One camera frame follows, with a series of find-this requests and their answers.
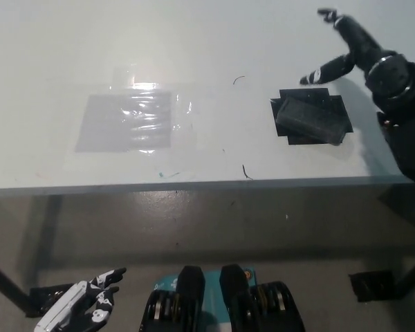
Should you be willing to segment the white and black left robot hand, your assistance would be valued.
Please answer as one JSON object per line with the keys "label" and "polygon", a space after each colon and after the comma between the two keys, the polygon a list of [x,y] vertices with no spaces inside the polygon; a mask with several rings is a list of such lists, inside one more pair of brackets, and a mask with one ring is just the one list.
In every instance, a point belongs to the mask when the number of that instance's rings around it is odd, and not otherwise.
{"label": "white and black left robot hand", "polygon": [[35,331],[99,331],[109,321],[115,304],[115,285],[126,268],[110,270],[89,281],[80,281],[49,308],[36,324]]}

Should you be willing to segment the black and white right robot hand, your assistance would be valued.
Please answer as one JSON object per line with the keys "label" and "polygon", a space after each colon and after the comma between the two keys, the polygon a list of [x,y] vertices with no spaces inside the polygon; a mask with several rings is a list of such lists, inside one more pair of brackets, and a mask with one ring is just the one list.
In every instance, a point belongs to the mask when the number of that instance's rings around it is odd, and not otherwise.
{"label": "black and white right robot hand", "polygon": [[326,84],[335,81],[358,67],[368,75],[374,65],[382,58],[395,54],[384,49],[353,17],[339,15],[337,10],[320,8],[318,15],[331,24],[349,47],[349,52],[325,63],[299,81],[303,86]]}

